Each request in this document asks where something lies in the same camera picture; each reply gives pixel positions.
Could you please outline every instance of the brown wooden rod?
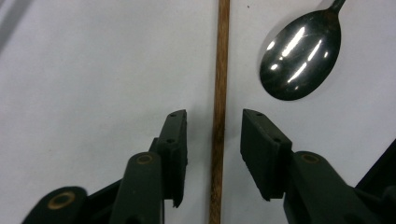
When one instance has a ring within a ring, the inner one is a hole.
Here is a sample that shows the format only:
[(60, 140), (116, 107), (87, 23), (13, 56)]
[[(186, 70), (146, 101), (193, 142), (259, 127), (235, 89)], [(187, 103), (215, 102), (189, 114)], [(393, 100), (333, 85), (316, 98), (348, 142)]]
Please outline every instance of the brown wooden rod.
[(225, 108), (227, 97), (229, 24), (230, 0), (219, 0), (209, 224), (220, 224), (221, 222), (221, 193), (224, 154)]

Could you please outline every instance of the spoon handle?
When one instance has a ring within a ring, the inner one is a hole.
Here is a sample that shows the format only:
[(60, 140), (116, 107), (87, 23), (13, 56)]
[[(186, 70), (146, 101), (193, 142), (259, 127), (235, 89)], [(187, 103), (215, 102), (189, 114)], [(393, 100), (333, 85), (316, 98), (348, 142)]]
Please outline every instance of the spoon handle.
[(329, 7), (330, 10), (336, 12), (338, 14), (338, 12), (340, 12), (341, 7), (343, 6), (343, 4), (345, 3), (346, 0), (335, 0), (332, 5)]

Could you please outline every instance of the spoon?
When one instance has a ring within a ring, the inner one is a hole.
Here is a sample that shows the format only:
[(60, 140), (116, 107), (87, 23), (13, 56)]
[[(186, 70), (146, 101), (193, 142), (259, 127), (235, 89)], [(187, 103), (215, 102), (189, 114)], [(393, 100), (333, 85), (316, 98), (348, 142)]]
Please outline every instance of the spoon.
[(330, 74), (341, 46), (338, 12), (346, 0), (287, 25), (268, 45), (260, 66), (265, 90), (292, 101), (314, 91)]

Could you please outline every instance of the spoon bowl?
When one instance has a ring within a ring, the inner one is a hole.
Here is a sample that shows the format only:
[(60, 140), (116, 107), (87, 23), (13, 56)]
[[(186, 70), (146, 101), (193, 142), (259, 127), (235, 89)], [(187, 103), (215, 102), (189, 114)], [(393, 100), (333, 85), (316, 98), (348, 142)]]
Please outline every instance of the spoon bowl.
[(260, 78), (265, 90), (292, 101), (314, 91), (332, 71), (341, 46), (338, 12), (345, 0), (303, 15), (287, 25), (268, 45)]

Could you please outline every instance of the tabletop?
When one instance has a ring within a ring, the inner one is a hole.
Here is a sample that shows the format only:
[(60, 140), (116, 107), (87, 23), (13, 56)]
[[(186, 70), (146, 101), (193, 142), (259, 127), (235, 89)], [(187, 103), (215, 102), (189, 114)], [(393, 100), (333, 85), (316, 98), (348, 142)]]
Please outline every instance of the tabletop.
[[(280, 101), (260, 83), (268, 39), (331, 3), (231, 1), (222, 223), (287, 223), (239, 152), (244, 108), (351, 186), (396, 137), (395, 1), (345, 2), (337, 63), (305, 98)], [(54, 189), (117, 181), (186, 109), (185, 196), (165, 203), (165, 223), (207, 223), (217, 15), (209, 0), (0, 0), (0, 222), (22, 222)]]

